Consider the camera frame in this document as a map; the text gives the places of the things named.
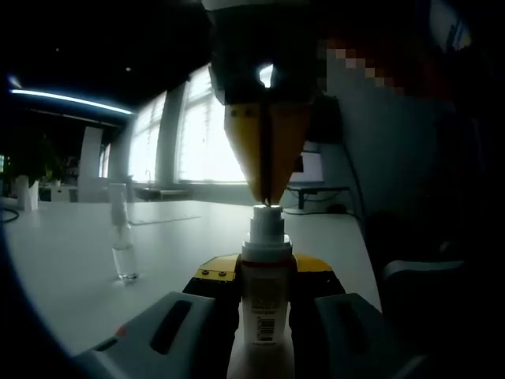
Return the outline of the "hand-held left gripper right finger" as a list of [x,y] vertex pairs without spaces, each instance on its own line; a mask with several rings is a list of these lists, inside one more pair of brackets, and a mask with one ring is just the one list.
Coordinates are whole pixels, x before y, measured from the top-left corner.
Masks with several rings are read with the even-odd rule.
[[382,313],[346,293],[330,265],[296,253],[290,274],[296,378],[424,378],[429,360]]

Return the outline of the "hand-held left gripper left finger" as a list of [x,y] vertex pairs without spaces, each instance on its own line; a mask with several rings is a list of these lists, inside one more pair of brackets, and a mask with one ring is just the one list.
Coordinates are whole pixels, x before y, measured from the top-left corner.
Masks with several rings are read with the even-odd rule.
[[214,257],[172,291],[75,356],[89,378],[224,378],[241,301],[241,258]]

